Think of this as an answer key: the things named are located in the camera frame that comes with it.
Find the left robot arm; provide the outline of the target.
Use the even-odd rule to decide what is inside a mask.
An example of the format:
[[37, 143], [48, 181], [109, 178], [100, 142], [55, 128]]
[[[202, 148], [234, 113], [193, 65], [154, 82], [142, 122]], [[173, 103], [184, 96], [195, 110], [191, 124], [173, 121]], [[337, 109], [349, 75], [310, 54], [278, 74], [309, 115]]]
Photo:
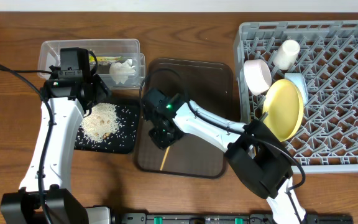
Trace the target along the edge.
[[95, 54], [79, 47], [60, 51], [41, 89], [42, 121], [30, 166], [19, 190], [6, 193], [1, 213], [6, 223], [113, 223], [111, 209], [85, 208], [71, 193], [70, 174], [80, 124], [111, 91], [90, 64]]

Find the pink white bowl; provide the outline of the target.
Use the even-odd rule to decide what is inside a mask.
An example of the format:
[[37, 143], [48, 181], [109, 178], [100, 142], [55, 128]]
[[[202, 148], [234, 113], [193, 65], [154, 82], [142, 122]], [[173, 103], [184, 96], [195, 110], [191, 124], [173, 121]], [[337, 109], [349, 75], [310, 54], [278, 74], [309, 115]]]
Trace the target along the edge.
[[244, 79], [253, 95], [267, 91], [272, 84], [270, 69], [261, 59], [244, 62]]

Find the yellow plate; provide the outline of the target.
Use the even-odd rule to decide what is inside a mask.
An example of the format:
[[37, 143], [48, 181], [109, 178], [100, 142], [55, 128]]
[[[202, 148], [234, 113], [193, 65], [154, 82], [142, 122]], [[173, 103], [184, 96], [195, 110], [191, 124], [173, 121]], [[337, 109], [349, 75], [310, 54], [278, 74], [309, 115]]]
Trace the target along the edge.
[[263, 123], [280, 142], [292, 138], [304, 114], [301, 92], [290, 80], [276, 81], [265, 96], [262, 112], [267, 113]]

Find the green yellow wrapper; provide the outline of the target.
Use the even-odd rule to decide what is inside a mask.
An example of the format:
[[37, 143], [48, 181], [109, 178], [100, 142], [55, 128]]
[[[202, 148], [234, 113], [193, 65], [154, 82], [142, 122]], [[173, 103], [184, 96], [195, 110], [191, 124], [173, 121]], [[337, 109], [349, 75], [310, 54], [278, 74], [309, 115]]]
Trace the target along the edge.
[[115, 63], [122, 59], [122, 57], [108, 57], [108, 56], [97, 56], [98, 63]]

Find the wooden chopstick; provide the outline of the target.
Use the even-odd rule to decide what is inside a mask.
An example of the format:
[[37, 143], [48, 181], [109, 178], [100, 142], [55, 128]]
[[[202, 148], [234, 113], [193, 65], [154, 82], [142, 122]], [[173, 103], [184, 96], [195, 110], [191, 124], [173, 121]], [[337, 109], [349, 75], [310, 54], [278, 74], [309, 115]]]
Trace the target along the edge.
[[168, 146], [168, 147], [166, 148], [166, 150], [165, 150], [165, 153], [164, 153], [164, 156], [163, 156], [162, 163], [161, 163], [161, 165], [160, 165], [159, 171], [163, 171], [163, 168], [164, 168], [165, 161], [166, 161], [166, 159], [167, 159], [169, 150], [170, 150], [170, 146]]

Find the pale green cup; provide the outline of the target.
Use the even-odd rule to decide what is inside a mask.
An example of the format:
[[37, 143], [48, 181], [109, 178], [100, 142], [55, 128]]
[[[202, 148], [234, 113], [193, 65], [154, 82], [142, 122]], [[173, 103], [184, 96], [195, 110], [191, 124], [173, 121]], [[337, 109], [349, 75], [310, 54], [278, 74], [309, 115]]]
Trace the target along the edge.
[[282, 43], [273, 58], [273, 64], [281, 70], [288, 70], [296, 61], [300, 52], [297, 41], [288, 39]]

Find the light blue bowl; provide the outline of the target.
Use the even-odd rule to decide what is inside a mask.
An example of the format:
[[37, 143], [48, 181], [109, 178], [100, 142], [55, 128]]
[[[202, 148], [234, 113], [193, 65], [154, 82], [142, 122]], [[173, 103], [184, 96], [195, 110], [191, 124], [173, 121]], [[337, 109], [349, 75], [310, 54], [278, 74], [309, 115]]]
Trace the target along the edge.
[[286, 73], [285, 79], [290, 80], [299, 89], [302, 95], [303, 104], [306, 105], [309, 98], [304, 76], [301, 73]]

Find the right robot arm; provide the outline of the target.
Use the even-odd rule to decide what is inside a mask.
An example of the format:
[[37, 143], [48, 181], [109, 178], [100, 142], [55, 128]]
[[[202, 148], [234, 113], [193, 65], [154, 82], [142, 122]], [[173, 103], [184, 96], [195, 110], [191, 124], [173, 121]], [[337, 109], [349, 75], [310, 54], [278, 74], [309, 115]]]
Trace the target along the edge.
[[139, 92], [144, 119], [151, 121], [149, 136], [161, 150], [185, 134], [194, 135], [223, 152], [237, 178], [256, 196], [268, 201], [275, 223], [305, 223], [306, 211], [295, 189], [306, 180], [293, 182], [293, 166], [300, 163], [259, 120], [249, 124], [230, 121], [211, 113], [189, 98], [188, 90], [169, 97], [156, 88]]

